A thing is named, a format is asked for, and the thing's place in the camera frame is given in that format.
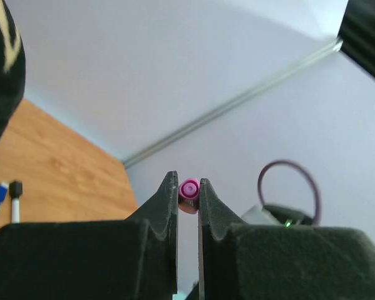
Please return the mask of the purple pen cap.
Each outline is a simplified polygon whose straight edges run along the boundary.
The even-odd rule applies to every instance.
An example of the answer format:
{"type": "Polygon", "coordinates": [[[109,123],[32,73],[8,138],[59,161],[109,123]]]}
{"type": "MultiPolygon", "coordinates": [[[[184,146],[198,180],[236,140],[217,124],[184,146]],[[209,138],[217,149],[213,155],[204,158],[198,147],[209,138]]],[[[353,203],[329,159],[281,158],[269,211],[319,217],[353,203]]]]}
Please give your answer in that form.
{"type": "Polygon", "coordinates": [[[188,214],[196,214],[199,210],[200,183],[192,177],[183,181],[178,188],[179,209],[188,214]]]}

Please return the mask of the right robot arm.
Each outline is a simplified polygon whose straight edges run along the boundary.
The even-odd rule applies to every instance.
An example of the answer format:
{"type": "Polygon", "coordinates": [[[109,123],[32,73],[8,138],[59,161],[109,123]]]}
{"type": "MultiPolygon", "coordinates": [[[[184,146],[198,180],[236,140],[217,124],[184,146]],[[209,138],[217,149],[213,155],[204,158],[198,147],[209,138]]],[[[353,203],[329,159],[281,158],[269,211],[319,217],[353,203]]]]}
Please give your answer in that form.
{"type": "Polygon", "coordinates": [[[302,211],[291,209],[285,206],[266,204],[263,210],[270,213],[277,221],[285,227],[295,225],[311,226],[313,219],[302,211]]]}

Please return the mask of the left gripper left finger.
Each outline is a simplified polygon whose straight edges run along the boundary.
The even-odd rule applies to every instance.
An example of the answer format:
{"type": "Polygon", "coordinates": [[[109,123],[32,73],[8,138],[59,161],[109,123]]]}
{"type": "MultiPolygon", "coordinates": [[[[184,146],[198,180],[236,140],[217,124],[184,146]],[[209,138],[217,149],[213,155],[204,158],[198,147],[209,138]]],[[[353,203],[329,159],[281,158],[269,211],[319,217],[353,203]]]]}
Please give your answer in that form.
{"type": "Polygon", "coordinates": [[[171,299],[177,292],[178,174],[124,220],[0,229],[0,299],[171,299]]]}

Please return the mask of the black cap whiteboard marker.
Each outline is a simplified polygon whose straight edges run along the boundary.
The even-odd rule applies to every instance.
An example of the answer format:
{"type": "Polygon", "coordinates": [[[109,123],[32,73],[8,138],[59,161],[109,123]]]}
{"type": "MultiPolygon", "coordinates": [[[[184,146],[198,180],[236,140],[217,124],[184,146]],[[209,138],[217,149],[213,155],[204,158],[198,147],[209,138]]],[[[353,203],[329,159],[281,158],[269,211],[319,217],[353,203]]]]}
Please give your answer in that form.
{"type": "Polygon", "coordinates": [[[20,197],[23,195],[23,183],[12,181],[9,184],[9,195],[11,198],[11,222],[19,223],[21,218],[20,197]]]}

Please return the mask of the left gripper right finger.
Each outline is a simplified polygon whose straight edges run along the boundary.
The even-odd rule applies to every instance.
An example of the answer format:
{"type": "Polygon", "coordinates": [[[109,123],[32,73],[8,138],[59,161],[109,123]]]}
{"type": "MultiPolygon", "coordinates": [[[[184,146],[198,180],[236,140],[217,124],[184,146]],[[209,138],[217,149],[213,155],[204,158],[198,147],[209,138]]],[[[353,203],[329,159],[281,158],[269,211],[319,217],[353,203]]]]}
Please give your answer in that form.
{"type": "Polygon", "coordinates": [[[250,225],[208,179],[199,223],[200,299],[375,299],[375,244],[362,231],[250,225]]]}

